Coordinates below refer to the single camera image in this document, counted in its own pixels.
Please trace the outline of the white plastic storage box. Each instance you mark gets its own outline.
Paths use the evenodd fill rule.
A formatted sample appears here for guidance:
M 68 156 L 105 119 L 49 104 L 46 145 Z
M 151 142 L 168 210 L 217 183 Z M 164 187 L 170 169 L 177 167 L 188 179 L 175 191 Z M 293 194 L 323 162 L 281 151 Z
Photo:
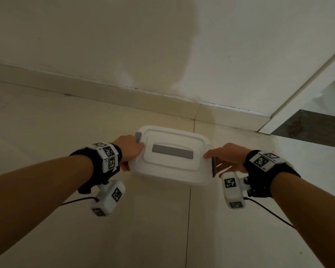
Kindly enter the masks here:
M 129 162 L 132 172 L 144 176 L 203 186 L 212 179 L 211 158 L 204 154 L 211 149 L 210 140 L 200 134 L 159 126 L 143 126 L 140 143 L 145 147 L 141 154 Z M 152 152 L 154 144 L 191 150 L 193 159 Z

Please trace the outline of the person's right hand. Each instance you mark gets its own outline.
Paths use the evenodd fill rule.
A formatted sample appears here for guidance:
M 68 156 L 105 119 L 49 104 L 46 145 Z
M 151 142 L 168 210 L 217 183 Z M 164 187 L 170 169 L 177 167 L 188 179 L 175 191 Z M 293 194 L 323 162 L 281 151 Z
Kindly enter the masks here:
M 204 158 L 216 157 L 217 166 L 223 162 L 231 162 L 240 165 L 240 173 L 248 174 L 248 171 L 243 166 L 247 155 L 252 152 L 252 149 L 233 144 L 227 143 L 222 147 L 210 149 L 204 154 Z

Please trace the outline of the white door frame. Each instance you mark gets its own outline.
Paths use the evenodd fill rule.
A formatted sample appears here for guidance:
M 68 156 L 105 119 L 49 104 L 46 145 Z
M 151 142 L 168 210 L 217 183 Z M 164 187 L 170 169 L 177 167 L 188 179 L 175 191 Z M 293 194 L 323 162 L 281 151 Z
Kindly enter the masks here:
M 335 81 L 335 54 L 278 108 L 258 133 L 270 135 L 333 81 Z

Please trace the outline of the person's right forearm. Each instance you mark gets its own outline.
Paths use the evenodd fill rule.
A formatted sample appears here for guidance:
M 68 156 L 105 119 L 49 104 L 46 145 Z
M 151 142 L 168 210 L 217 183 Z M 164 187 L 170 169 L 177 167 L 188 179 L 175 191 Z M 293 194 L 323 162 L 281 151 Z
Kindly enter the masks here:
M 335 196 L 290 173 L 279 173 L 272 198 L 326 268 L 335 268 Z

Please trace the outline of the person's left hand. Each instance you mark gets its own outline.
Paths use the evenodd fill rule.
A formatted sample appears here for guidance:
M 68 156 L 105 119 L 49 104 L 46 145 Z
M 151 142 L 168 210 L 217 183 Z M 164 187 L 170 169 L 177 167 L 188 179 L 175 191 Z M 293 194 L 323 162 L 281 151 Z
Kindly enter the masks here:
M 122 158 L 120 162 L 131 161 L 137 158 L 143 151 L 145 144 L 136 143 L 134 135 L 122 135 L 112 142 L 120 148 Z

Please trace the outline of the cream tile baseboard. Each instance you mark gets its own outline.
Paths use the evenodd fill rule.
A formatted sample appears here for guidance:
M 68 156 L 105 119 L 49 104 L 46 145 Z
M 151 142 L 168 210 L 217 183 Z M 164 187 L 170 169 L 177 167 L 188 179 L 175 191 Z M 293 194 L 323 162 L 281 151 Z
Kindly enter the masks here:
M 245 109 L 1 63 L 0 82 L 250 131 L 259 131 L 270 120 Z

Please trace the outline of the dark stone door threshold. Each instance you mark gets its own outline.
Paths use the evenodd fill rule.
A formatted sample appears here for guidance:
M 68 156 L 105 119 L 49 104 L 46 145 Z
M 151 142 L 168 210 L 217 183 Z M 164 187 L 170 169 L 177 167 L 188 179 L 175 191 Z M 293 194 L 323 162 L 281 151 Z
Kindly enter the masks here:
M 272 135 L 335 148 L 335 116 L 298 110 Z

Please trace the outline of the person's left forearm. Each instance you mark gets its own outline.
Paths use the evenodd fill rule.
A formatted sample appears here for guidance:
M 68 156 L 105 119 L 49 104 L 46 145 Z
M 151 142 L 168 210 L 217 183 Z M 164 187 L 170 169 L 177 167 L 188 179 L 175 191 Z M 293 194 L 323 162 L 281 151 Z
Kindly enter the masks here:
M 83 155 L 0 175 L 0 255 L 44 221 L 93 174 Z

